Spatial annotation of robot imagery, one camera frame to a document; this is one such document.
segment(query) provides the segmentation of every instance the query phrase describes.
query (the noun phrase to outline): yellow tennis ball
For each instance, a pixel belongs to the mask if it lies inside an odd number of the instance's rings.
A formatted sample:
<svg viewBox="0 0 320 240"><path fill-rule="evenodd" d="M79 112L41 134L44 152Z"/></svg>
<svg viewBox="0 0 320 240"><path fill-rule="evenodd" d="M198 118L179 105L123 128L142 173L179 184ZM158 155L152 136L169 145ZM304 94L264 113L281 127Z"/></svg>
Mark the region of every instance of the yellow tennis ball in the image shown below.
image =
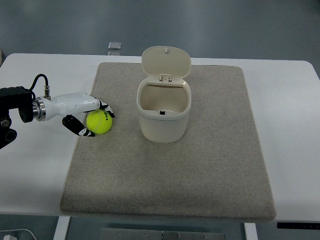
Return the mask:
<svg viewBox="0 0 320 240"><path fill-rule="evenodd" d="M95 134L105 134L112 125L110 114L102 109L97 109L89 113L86 118L87 128Z"/></svg>

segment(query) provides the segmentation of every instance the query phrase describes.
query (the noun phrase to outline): lid hinge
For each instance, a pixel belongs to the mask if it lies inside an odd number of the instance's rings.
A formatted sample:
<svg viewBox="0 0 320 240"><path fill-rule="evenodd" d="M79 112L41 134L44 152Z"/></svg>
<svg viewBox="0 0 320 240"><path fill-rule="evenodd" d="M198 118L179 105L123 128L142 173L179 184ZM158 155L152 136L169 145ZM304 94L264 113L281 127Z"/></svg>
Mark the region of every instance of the lid hinge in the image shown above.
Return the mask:
<svg viewBox="0 0 320 240"><path fill-rule="evenodd" d="M160 82L162 82L163 80L168 80L169 83L172 82L172 79L171 79L171 75L169 74L160 74Z"/></svg>

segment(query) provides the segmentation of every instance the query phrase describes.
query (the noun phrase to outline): trash can lid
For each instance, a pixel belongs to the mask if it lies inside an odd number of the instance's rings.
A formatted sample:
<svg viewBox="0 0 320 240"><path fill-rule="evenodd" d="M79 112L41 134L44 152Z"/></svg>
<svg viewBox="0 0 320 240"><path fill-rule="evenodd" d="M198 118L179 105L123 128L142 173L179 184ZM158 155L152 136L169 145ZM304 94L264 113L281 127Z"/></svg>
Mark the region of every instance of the trash can lid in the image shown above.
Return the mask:
<svg viewBox="0 0 320 240"><path fill-rule="evenodd" d="M153 46L141 58L143 71L152 77L171 75L172 79L185 78L191 68L191 58L185 51L171 46Z"/></svg>

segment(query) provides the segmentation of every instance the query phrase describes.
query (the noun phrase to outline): gray felt pad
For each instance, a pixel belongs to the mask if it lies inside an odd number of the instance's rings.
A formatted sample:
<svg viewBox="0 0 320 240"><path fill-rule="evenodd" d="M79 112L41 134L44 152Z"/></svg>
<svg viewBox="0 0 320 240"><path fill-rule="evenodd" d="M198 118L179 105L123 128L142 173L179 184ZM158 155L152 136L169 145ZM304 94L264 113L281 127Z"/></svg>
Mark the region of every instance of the gray felt pad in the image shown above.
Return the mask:
<svg viewBox="0 0 320 240"><path fill-rule="evenodd" d="M110 131L79 137L61 199L66 214L129 214L269 221L276 215L242 69L193 65L184 136L141 133L139 63L101 63L92 95L115 114Z"/></svg>

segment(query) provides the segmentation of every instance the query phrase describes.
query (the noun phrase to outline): white trash can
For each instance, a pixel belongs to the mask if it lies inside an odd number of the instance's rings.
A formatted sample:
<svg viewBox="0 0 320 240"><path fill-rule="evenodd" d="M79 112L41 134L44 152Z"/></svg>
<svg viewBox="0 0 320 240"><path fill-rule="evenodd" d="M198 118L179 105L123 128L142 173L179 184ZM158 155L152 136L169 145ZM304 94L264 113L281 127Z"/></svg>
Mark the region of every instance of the white trash can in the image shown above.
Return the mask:
<svg viewBox="0 0 320 240"><path fill-rule="evenodd" d="M153 46L141 62L149 75L136 96L142 134L157 143L175 142L184 135L191 110L191 90L183 80L190 72L190 56L176 47Z"/></svg>

